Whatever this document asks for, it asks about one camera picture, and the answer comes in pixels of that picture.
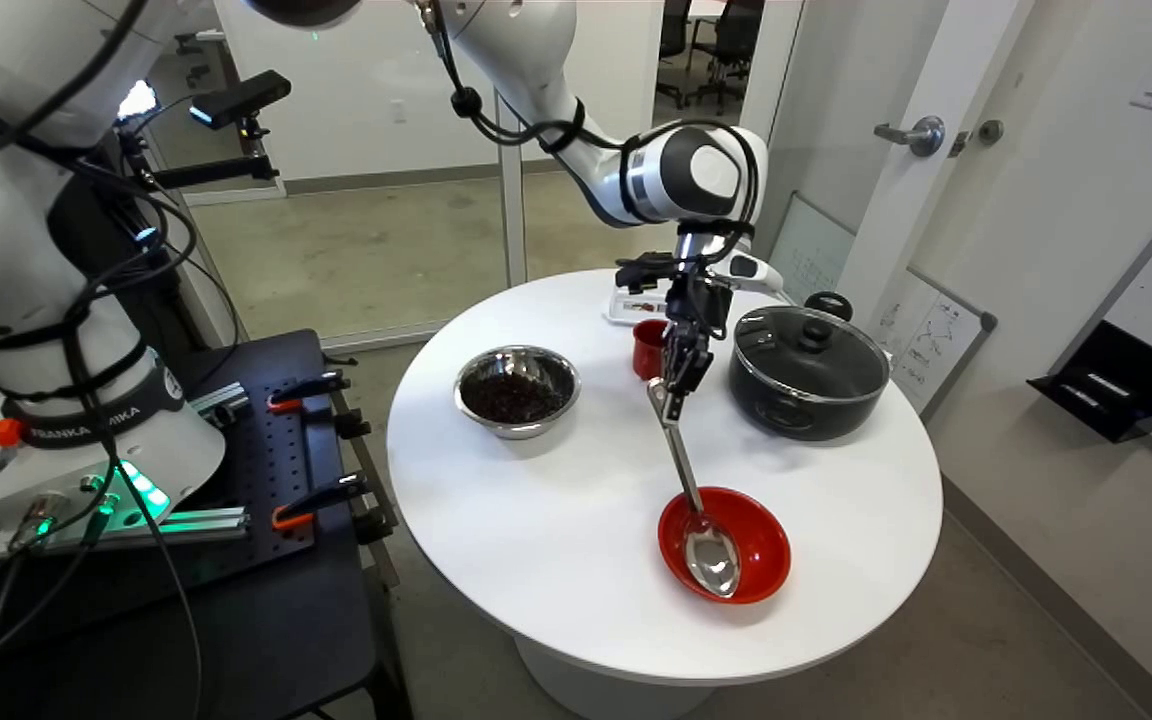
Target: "door handle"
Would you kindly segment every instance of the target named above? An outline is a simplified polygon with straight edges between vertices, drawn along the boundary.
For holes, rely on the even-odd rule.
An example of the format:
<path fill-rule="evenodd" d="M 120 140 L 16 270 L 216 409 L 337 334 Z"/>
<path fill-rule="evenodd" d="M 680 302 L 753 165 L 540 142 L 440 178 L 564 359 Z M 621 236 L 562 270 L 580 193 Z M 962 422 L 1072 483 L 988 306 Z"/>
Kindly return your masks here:
<path fill-rule="evenodd" d="M 880 122 L 874 131 L 888 142 L 904 142 L 918 160 L 928 160 L 943 146 L 943 119 L 939 115 L 924 115 L 908 131 L 896 122 Z"/>

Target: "pot lid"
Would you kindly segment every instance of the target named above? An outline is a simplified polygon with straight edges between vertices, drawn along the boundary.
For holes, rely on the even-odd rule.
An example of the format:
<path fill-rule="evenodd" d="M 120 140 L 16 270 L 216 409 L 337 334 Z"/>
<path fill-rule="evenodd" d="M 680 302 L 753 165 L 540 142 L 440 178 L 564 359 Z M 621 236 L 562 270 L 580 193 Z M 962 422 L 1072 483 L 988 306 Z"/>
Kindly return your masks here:
<path fill-rule="evenodd" d="M 797 302 L 750 313 L 737 323 L 737 359 L 785 392 L 827 401 L 888 385 L 888 356 L 857 323 Z"/>

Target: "spoon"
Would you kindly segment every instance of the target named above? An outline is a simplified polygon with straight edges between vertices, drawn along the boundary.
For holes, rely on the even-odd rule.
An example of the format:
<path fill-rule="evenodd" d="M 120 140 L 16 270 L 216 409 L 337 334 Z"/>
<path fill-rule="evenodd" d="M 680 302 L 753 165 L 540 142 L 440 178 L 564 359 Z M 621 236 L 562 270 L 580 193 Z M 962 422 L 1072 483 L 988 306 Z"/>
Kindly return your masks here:
<path fill-rule="evenodd" d="M 737 542 L 733 535 L 718 533 L 703 516 L 703 501 L 701 501 L 701 488 L 698 488 L 698 471 L 694 471 L 694 459 L 689 459 L 689 449 L 684 449 L 684 432 L 678 420 L 669 420 L 664 410 L 664 381 L 653 376 L 650 381 L 650 401 L 653 401 L 653 410 L 664 428 L 664 440 L 669 440 L 669 452 L 672 452 L 672 464 L 684 479 L 684 493 L 689 493 L 689 505 L 694 505 L 694 516 L 698 516 L 698 529 L 689 533 L 684 540 L 684 557 L 689 557 L 689 570 L 694 581 L 721 597 L 721 600 L 733 600 L 737 587 L 741 587 L 741 558 L 737 558 Z"/>

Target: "black pot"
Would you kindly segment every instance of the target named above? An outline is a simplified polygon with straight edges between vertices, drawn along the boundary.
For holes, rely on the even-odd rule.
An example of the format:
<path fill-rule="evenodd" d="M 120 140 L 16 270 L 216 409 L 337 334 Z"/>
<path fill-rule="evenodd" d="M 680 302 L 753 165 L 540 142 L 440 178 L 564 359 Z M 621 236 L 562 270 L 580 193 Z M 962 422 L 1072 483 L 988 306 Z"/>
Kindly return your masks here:
<path fill-rule="evenodd" d="M 760 428 L 832 440 L 860 428 L 888 389 L 888 356 L 852 323 L 852 302 L 816 293 L 805 306 L 741 315 L 733 394 Z"/>

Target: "door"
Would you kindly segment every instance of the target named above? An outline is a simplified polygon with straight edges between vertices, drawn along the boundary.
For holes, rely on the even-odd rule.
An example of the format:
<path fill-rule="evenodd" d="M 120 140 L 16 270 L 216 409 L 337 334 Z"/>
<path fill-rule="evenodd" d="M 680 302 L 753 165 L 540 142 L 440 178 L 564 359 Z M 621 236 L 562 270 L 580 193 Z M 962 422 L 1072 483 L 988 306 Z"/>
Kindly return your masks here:
<path fill-rule="evenodd" d="M 908 268 L 1033 0 L 805 0 L 772 119 L 760 251 L 797 298 L 874 323 Z"/>

